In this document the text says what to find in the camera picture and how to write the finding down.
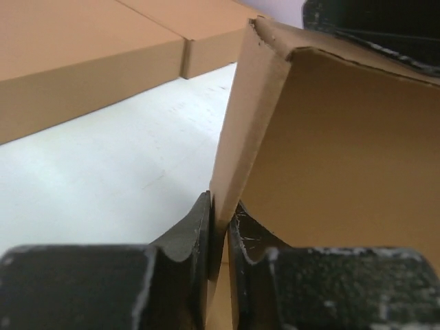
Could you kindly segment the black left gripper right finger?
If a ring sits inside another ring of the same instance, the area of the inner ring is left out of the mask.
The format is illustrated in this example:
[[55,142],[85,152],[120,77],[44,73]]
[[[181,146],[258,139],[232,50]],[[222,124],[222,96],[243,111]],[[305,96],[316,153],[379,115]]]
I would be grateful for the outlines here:
[[292,247],[239,204],[228,226],[235,329],[438,329],[439,278],[401,247]]

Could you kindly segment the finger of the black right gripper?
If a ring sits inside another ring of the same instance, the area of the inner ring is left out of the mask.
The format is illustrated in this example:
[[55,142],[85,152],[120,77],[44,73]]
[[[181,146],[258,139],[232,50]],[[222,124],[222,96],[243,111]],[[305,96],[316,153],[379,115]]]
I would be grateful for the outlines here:
[[427,76],[439,75],[438,1],[306,1],[306,30],[367,47]]

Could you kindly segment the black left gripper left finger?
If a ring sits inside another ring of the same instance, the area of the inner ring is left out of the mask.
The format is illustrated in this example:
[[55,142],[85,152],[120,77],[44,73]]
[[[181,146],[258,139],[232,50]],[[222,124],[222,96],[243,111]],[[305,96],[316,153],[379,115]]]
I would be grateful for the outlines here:
[[203,329],[211,197],[149,244],[19,245],[1,257],[2,329]]

